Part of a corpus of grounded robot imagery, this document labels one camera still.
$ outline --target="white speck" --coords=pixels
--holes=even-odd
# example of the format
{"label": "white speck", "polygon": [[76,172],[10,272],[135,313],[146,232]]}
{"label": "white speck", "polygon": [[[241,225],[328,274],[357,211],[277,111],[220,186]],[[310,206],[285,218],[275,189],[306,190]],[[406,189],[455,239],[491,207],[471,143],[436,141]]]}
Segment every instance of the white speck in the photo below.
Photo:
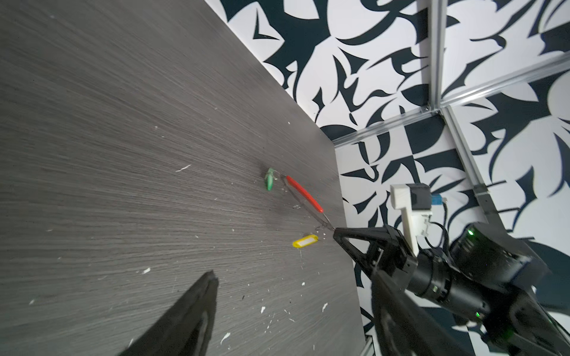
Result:
{"label": "white speck", "polygon": [[230,334],[231,334],[231,333],[226,333],[226,334],[224,335],[224,337],[222,338],[222,341],[219,342],[219,344],[221,345],[225,339],[229,338],[229,337],[230,337]]}
{"label": "white speck", "polygon": [[181,170],[185,170],[186,168],[190,167],[191,165],[187,165],[186,167],[182,167],[179,170],[177,170],[176,172],[180,172]]}

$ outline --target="yellow tag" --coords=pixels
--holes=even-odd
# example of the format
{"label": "yellow tag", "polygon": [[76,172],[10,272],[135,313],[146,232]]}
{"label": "yellow tag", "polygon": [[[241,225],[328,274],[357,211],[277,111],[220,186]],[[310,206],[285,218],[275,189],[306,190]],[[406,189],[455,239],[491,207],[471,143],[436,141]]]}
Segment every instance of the yellow tag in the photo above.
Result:
{"label": "yellow tag", "polygon": [[293,242],[293,247],[302,248],[309,246],[310,244],[314,244],[317,241],[319,241],[319,237],[317,235],[307,235],[302,239]]}

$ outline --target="gray wooden surface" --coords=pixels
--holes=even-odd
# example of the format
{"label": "gray wooden surface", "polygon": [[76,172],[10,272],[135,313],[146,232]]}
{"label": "gray wooden surface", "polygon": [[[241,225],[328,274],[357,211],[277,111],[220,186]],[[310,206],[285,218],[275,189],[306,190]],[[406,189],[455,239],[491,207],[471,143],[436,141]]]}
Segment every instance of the gray wooden surface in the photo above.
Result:
{"label": "gray wooden surface", "polygon": [[333,146],[205,3],[0,6],[0,354],[116,354],[209,269],[209,355],[359,353],[350,258],[262,180],[343,226]]}

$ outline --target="green plastic clip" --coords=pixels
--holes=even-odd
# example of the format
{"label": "green plastic clip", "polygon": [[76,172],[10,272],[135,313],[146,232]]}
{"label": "green plastic clip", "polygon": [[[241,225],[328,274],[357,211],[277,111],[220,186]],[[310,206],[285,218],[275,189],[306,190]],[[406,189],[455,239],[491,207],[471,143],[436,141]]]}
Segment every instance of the green plastic clip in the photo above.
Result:
{"label": "green plastic clip", "polygon": [[265,183],[267,184],[267,190],[271,190],[271,188],[273,188],[273,179],[274,179],[273,172],[275,172],[275,170],[273,168],[269,168],[265,175]]}

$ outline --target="red handle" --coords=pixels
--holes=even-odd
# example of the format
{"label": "red handle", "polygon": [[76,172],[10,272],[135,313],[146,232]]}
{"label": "red handle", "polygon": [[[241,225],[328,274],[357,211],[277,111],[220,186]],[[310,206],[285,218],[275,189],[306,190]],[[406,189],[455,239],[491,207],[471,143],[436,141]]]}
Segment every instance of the red handle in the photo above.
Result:
{"label": "red handle", "polygon": [[313,198],[309,192],[301,187],[301,185],[299,183],[297,183],[293,178],[291,178],[290,175],[287,176],[287,182],[293,186],[293,188],[297,189],[297,191],[299,193],[301,193],[302,196],[305,197],[305,199],[311,203],[311,205],[313,205],[313,207],[315,209],[317,209],[318,212],[324,212],[323,208],[321,208],[321,206],[319,205],[319,203],[315,200],[315,198]]}

